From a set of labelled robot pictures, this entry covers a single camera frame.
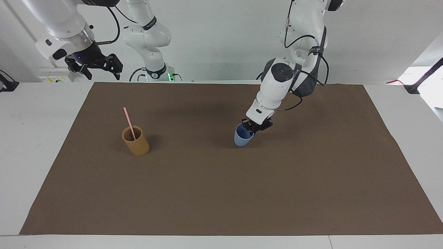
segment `red wire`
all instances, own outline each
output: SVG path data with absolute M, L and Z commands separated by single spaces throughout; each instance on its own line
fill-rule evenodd
M 394 82 L 400 82 L 400 84 L 404 85 L 404 83 L 401 82 L 400 80 L 389 81 L 389 82 L 386 82 L 386 84 L 391 84 L 391 83 L 394 83 Z

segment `white wall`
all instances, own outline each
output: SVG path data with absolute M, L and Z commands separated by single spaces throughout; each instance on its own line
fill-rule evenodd
M 43 35 L 44 28 L 21 1 L 2 1 L 13 6 L 34 36 Z M 158 20 L 172 32 L 170 46 L 161 49 L 163 56 L 185 80 L 255 79 L 269 59 L 286 55 L 278 36 L 284 30 L 289 3 L 289 0 L 151 0 Z M 0 15 L 5 12 L 4 6 L 1 7 Z M 119 7 L 127 13 L 123 1 Z M 78 9 L 95 26 L 97 41 L 114 38 L 115 23 L 106 8 L 79 6 Z M 382 84 L 398 78 L 443 31 L 441 25 L 428 26 L 443 22 L 442 12 L 441 0 L 346 1 L 338 12 L 325 15 L 329 34 L 325 57 L 331 65 L 330 82 Z M 116 14 L 122 26 L 131 24 Z M 16 45 L 15 41 L 26 40 L 25 32 L 16 34 L 3 25 L 0 28 L 2 34 L 11 34 L 8 46 L 20 61 L 24 64 L 29 58 L 39 61 L 30 66 L 31 70 L 36 70 L 36 65 L 50 66 L 33 45 L 27 45 L 26 49 L 33 51 L 28 55 L 22 52 L 23 46 Z M 123 80 L 143 66 L 141 57 L 122 39 L 102 46 L 102 51 L 105 55 L 117 54 L 123 62 Z M 115 80 L 110 73 L 100 70 L 93 70 L 93 75 L 95 81 Z
M 443 58 L 443 33 L 435 39 L 412 66 L 433 66 Z
M 7 3 L 0 0 L 0 69 L 19 82 L 35 82 L 38 80 L 38 68 L 51 64 L 41 58 L 34 41 Z

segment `white table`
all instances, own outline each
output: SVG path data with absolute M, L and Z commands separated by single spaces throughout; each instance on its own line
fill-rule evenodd
M 0 93 L 0 248 L 443 248 L 443 235 L 17 236 L 91 86 L 22 83 L 13 93 Z M 365 88 L 442 219 L 443 123 L 401 86 Z

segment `brown paper mat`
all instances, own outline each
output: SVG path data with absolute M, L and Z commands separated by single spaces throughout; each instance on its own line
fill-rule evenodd
M 95 83 L 20 234 L 443 233 L 363 86 L 319 87 L 237 148 L 258 89 Z M 123 106 L 151 144 L 142 158 L 121 139 Z

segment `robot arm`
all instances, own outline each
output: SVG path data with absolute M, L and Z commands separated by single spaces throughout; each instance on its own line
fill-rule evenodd
M 242 121 L 251 134 L 272 126 L 271 116 L 288 92 L 302 98 L 314 91 L 327 45 L 323 14 L 326 10 L 338 10 L 344 1 L 291 1 L 294 11 L 289 11 L 286 31 L 280 34 L 280 40 L 289 51 L 290 61 L 276 58 L 267 63 L 261 76 L 260 91 L 246 112 L 248 118 Z
M 69 69 L 84 74 L 89 80 L 88 68 L 98 68 L 120 79 L 123 65 L 115 54 L 104 56 L 95 43 L 92 26 L 77 11 L 77 4 L 114 7 L 119 0 L 22 0 L 32 14 L 42 22 L 49 37 L 36 46 L 51 62 L 65 58 Z
M 169 81 L 169 66 L 158 47 L 171 42 L 171 33 L 152 13 L 148 0 L 126 0 L 129 14 L 139 25 L 123 28 L 124 42 L 143 58 L 149 81 Z

